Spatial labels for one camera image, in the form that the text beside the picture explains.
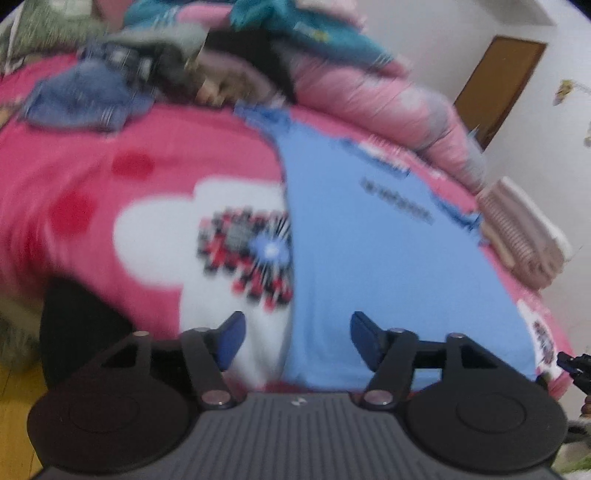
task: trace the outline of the striped towel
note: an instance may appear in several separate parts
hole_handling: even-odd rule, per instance
[[[548,227],[549,220],[540,217],[537,207],[532,208],[535,203],[514,186],[507,178],[496,182],[477,197],[478,205],[486,223],[513,256],[513,275],[529,288],[539,290],[548,287],[562,272],[570,244],[555,225]],[[561,234],[560,242],[556,232]]]

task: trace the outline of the wooden door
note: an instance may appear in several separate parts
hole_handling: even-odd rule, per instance
[[[468,130],[486,148],[519,98],[546,44],[495,37],[456,100]]]

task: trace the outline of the wall decoration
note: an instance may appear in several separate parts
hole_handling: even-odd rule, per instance
[[[556,92],[556,95],[554,96],[554,104],[560,105],[562,102],[564,102],[566,96],[573,90],[578,90],[580,92],[586,93],[587,95],[591,95],[591,87],[588,87],[579,82],[575,82],[574,80],[562,80],[560,82],[558,92]],[[583,142],[585,144],[585,147],[591,148],[591,124],[589,124],[587,136],[585,137]]]

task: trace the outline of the black fabric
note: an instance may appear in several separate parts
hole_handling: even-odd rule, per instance
[[[576,5],[591,20],[591,0],[570,0],[570,2]]]
[[[21,4],[22,0],[2,0],[0,2],[0,21]]]
[[[194,103],[204,78],[197,80],[186,71],[182,52],[175,46],[166,45],[155,52],[154,57],[154,84],[171,102]]]
[[[265,30],[210,30],[203,46],[240,57],[264,74],[291,102],[296,93],[290,74],[279,55],[271,47],[271,38]]]
[[[131,322],[80,284],[55,278],[41,317],[40,354],[48,388],[133,331]]]

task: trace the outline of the wooden floor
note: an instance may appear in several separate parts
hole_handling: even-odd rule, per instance
[[[0,366],[0,479],[26,480],[41,464],[27,436],[27,415],[45,392],[41,366],[13,374]]]

